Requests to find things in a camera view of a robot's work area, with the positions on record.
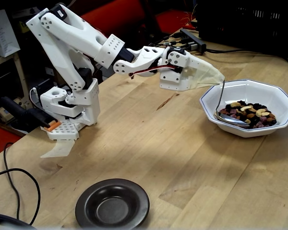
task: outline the red wire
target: red wire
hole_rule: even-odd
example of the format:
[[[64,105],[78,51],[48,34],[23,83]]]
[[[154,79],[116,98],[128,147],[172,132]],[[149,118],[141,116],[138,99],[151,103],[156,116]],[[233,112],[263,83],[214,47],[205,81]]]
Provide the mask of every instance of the red wire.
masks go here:
[[[129,76],[132,77],[133,75],[138,74],[138,73],[149,72],[149,71],[152,71],[152,70],[155,70],[155,69],[160,69],[160,68],[176,69],[176,67],[172,66],[172,65],[156,66],[156,67],[151,67],[151,68],[148,68],[148,69],[143,69],[143,70],[140,70],[140,71],[136,71],[134,73],[130,73]]]

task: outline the metal spoon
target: metal spoon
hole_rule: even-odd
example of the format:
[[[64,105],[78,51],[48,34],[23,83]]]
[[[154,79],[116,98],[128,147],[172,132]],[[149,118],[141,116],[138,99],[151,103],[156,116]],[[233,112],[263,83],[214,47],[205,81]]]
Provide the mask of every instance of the metal spoon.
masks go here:
[[[220,121],[223,121],[225,123],[228,123],[228,124],[231,124],[231,125],[234,125],[234,126],[238,126],[238,127],[242,127],[242,128],[248,128],[250,127],[249,124],[245,123],[244,121],[240,121],[238,119],[235,119],[231,116],[227,116],[225,114],[222,114],[222,113],[219,113],[217,111],[218,107],[220,106],[220,103],[221,103],[221,99],[222,99],[222,95],[223,95],[223,91],[224,91],[224,86],[225,86],[225,80],[223,81],[223,87],[222,87],[222,92],[221,92],[221,96],[220,96],[220,100],[219,100],[219,103],[217,104],[216,106],[216,111],[214,113],[214,116],[216,119],[220,120]]]

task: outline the robotic arm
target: robotic arm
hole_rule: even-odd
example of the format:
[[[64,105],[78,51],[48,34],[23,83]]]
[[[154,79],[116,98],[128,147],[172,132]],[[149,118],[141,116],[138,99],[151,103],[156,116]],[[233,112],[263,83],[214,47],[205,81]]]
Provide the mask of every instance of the robotic arm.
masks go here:
[[[97,80],[92,79],[95,70],[87,56],[105,68],[113,64],[118,74],[150,77],[159,71],[160,87],[168,90],[196,88],[201,78],[207,76],[220,79],[217,84],[224,79],[211,64],[181,48],[126,49],[118,37],[106,38],[63,5],[44,9],[26,24],[72,89],[67,94],[66,90],[53,87],[40,96],[43,109],[61,121],[60,126],[46,129],[51,139],[77,139],[77,131],[97,122],[99,89]]]

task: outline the black tool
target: black tool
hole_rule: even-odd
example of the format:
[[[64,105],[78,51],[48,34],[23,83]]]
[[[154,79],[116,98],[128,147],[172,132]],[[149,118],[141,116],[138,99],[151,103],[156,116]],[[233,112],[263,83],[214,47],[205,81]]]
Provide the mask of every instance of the black tool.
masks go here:
[[[45,111],[38,108],[25,110],[9,97],[2,97],[1,102],[2,107],[18,119],[17,125],[22,127],[17,127],[17,129],[27,132],[30,132],[39,126],[51,129],[53,125],[58,123],[57,119],[50,116]]]
[[[195,42],[195,44],[197,44],[197,50],[203,54],[206,51],[206,43],[203,42],[200,38],[195,37],[192,33],[190,33],[188,30],[186,29],[181,29],[180,30],[181,33],[183,33],[185,36],[187,36],[190,40],[192,40],[193,42]]]

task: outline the wooden table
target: wooden table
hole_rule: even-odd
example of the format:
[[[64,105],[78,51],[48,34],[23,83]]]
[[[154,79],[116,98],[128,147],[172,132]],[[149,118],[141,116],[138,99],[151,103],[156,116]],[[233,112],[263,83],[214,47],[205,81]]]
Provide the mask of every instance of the wooden table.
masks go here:
[[[254,79],[288,93],[288,63],[280,58],[247,52],[199,57],[227,80]],[[68,157],[40,158],[55,142],[39,128],[8,150],[9,167],[28,170],[39,182],[42,202],[34,226],[78,227],[74,208],[81,193],[98,181],[125,178],[149,195],[144,227],[288,228],[288,127],[265,137],[237,137],[206,118],[199,98],[207,88],[173,92],[158,82],[158,75],[115,75],[102,83],[99,122],[80,132]],[[13,179],[22,199],[20,217],[29,222],[35,185],[20,172]],[[15,212],[16,196],[1,176],[0,213]]]

